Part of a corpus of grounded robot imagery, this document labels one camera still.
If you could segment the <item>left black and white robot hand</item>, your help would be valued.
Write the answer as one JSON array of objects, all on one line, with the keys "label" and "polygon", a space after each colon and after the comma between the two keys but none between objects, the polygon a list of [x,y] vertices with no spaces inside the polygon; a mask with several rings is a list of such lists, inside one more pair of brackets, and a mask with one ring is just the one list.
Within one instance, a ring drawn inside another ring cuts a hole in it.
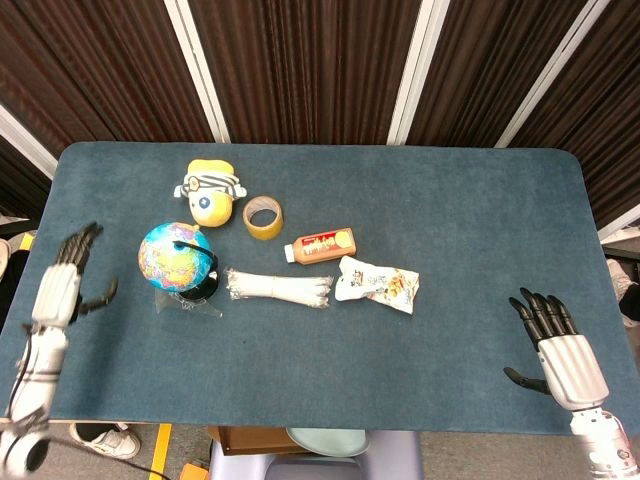
[{"label": "left black and white robot hand", "polygon": [[66,328],[79,315],[87,315],[109,305],[118,289],[114,277],[100,297],[84,301],[80,294],[81,280],[88,263],[91,247],[102,233],[103,226],[91,222],[71,234],[60,245],[38,288],[32,320],[43,326]]}]

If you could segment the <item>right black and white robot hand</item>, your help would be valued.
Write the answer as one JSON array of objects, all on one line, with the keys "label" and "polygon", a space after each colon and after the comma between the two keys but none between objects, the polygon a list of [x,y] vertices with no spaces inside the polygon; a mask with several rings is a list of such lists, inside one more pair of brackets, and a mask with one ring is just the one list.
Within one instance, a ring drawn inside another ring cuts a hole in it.
[{"label": "right black and white robot hand", "polygon": [[601,407],[609,388],[588,339],[578,332],[566,305],[553,295],[544,296],[525,287],[525,299],[511,297],[536,352],[545,377],[533,379],[511,367],[503,372],[516,385],[550,395],[567,411],[579,412]]}]

